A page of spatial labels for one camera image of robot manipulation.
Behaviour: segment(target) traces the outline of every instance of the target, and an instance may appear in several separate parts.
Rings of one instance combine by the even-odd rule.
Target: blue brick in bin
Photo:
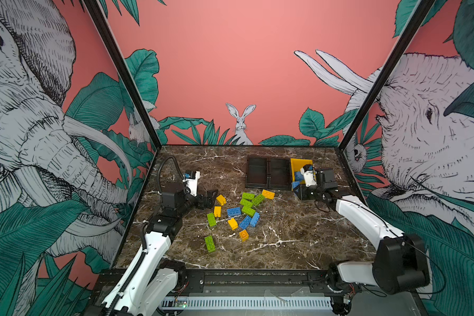
[[[246,216],[246,218],[244,218],[244,220],[241,221],[239,224],[240,229],[245,230],[246,228],[248,228],[250,222],[251,222],[251,217]]]
[[[240,207],[229,208],[226,210],[226,214],[229,218],[233,218],[237,215],[240,215]]]
[[[255,212],[255,215],[253,215],[253,218],[251,218],[251,222],[249,223],[249,225],[251,225],[251,227],[256,227],[256,224],[258,224],[259,219],[260,215],[258,214],[258,212]]]

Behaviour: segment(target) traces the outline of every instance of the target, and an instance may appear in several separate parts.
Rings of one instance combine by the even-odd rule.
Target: yellow lego brick
[[[241,232],[239,233],[239,236],[240,236],[240,239],[241,239],[242,241],[246,241],[246,240],[248,240],[248,238],[249,238],[249,234],[248,234],[248,232],[247,232],[246,230],[241,231]]]
[[[215,218],[221,217],[221,206],[214,206],[214,217]]]
[[[274,198],[275,193],[274,193],[274,192],[271,192],[271,191],[263,190],[263,191],[262,191],[262,195],[263,195],[266,199],[271,200],[271,199]]]
[[[226,204],[226,199],[224,196],[222,196],[221,194],[218,195],[218,197],[216,198],[216,201],[219,202],[219,205],[223,206]]]
[[[228,220],[228,224],[230,225],[230,227],[232,228],[232,230],[236,229],[239,225],[237,224],[237,221],[235,220],[235,218],[231,218]]]

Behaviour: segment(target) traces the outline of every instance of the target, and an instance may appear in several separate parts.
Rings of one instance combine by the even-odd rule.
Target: blue lego brick
[[[240,215],[240,207],[229,208],[226,210],[226,213],[229,218],[233,218],[234,216]]]
[[[239,224],[240,229],[245,230],[246,228],[248,228],[249,223],[251,223],[251,217],[246,216],[246,218],[244,218],[244,220],[242,220]]]
[[[304,175],[300,173],[300,171],[295,172],[295,181],[302,181],[304,180]]]
[[[249,223],[249,225],[251,225],[251,227],[256,227],[256,224],[258,224],[259,219],[260,215],[258,214],[258,212],[255,212],[255,215],[253,215],[253,218],[251,218],[251,222]]]

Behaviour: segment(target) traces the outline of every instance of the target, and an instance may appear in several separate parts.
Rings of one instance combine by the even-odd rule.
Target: rabbit illustration
[[[237,145],[252,145],[253,142],[249,140],[249,138],[246,136],[246,123],[244,123],[244,120],[248,115],[251,114],[256,108],[256,105],[252,104],[244,110],[244,113],[242,116],[239,116],[239,111],[233,106],[232,104],[226,103],[226,107],[228,108],[228,111],[230,112],[230,115],[235,117],[237,119],[237,123],[235,124],[235,135],[239,138],[237,141]]]

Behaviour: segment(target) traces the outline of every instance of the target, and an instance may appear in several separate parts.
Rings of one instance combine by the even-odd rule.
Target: rabbit ear
[[[256,105],[252,104],[244,110],[244,113],[242,114],[242,117],[247,117],[248,115],[251,114],[256,109]]]
[[[230,115],[239,118],[239,111],[233,106],[232,104],[226,103],[226,107],[228,108],[228,111],[230,112]]]

